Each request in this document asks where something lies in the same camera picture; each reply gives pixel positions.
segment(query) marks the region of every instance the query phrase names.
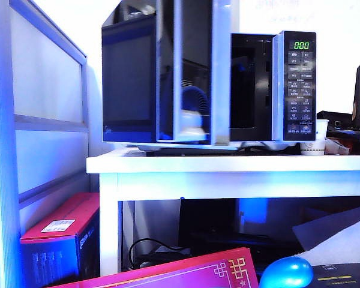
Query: microwave control panel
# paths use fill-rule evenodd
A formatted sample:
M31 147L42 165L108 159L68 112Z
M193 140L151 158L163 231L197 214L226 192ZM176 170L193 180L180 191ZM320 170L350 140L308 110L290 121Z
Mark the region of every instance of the microwave control panel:
M316 33L284 31L278 38L278 113L284 141L316 138Z

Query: blue ball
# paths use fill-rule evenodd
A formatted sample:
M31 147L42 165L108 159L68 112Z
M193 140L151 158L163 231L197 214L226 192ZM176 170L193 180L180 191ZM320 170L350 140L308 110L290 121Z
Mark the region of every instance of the blue ball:
M303 258L292 256L270 264L260 279L260 288L303 288L313 279L312 266Z

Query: barcode sticker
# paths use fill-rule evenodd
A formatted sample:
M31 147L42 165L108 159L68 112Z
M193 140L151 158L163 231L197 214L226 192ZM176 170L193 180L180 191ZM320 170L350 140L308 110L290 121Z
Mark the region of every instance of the barcode sticker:
M66 231L74 222L74 220L58 220L52 221L41 232L62 232Z

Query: white wall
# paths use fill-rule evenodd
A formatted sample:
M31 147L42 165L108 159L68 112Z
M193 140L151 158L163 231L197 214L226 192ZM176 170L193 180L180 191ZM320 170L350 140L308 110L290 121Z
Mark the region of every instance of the white wall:
M34 0L88 57L89 155L112 150L102 143L101 25L120 0Z
M317 33L317 111L352 112L360 65L360 0L239 0L238 31Z

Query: cardboard box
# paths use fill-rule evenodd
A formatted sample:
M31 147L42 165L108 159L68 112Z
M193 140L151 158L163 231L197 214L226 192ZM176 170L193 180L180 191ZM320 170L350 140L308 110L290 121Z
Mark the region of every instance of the cardboard box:
M95 287L258 288L258 282L250 250L237 248L58 286Z
M25 287L100 276L99 193L77 193L20 240Z

